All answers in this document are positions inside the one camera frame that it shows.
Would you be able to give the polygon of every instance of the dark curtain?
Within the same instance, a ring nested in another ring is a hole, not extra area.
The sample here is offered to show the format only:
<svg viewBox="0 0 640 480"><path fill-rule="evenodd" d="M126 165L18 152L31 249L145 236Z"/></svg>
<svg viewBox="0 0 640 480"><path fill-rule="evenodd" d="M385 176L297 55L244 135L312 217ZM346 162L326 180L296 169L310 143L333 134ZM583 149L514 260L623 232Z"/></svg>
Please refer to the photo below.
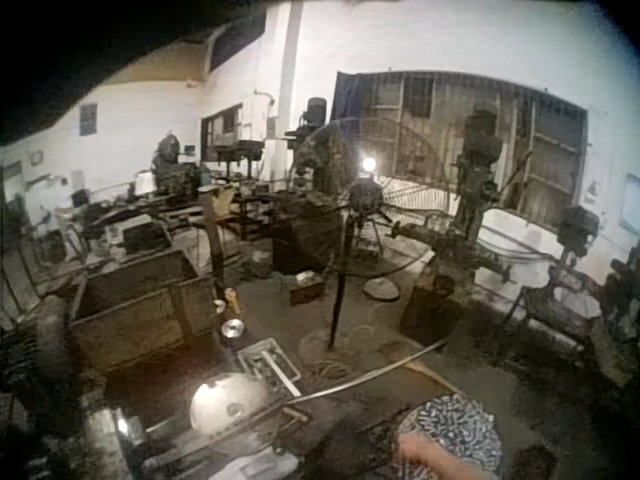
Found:
<svg viewBox="0 0 640 480"><path fill-rule="evenodd" d="M331 107L331 121L360 117L364 108L365 79L361 74L338 72Z"/></svg>

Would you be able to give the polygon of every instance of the wall sign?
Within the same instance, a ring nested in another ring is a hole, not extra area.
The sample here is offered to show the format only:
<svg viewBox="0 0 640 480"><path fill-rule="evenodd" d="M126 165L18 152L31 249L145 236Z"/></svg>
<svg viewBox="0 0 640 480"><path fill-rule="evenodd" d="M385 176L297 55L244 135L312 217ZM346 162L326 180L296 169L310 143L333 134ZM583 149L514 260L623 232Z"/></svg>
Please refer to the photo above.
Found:
<svg viewBox="0 0 640 480"><path fill-rule="evenodd" d="M42 150L38 150L37 152L31 152L31 155L29 158L30 158L32 167L35 167L36 165L40 165L42 162L44 162L44 155L42 153Z"/></svg>

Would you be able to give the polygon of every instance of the light bulb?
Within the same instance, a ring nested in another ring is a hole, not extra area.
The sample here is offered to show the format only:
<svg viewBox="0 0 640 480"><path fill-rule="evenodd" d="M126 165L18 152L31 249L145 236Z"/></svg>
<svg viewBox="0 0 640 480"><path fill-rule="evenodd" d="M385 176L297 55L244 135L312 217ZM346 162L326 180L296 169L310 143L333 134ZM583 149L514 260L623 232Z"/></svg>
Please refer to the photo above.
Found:
<svg viewBox="0 0 640 480"><path fill-rule="evenodd" d="M120 430L120 433L125 437L129 435L129 425L127 425L127 421L124 418L118 419L118 430Z"/></svg>
<svg viewBox="0 0 640 480"><path fill-rule="evenodd" d="M365 172L371 173L376 169L376 159L367 157L362 161L362 168Z"/></svg>

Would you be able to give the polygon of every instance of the workshop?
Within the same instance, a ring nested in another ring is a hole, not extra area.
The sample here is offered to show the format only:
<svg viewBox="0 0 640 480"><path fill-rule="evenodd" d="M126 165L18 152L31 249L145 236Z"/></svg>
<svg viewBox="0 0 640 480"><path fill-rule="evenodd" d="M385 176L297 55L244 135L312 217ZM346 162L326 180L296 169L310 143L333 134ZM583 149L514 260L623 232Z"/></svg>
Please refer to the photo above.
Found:
<svg viewBox="0 0 640 480"><path fill-rule="evenodd" d="M640 67L604 18L269 2L3 140L7 478L631 478Z"/></svg>

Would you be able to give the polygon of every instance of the metal disc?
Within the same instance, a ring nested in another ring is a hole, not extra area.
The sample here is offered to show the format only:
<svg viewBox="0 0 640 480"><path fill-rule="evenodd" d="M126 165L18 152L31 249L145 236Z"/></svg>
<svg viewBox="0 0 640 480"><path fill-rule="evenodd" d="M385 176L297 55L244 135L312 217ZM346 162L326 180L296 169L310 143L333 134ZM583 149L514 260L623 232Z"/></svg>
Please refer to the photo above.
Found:
<svg viewBox="0 0 640 480"><path fill-rule="evenodd" d="M244 323L242 320L232 318L224 322L220 330L226 338L239 338L244 332Z"/></svg>
<svg viewBox="0 0 640 480"><path fill-rule="evenodd" d="M374 278L364 284L365 295L379 302L395 302L400 298L400 290L388 278Z"/></svg>

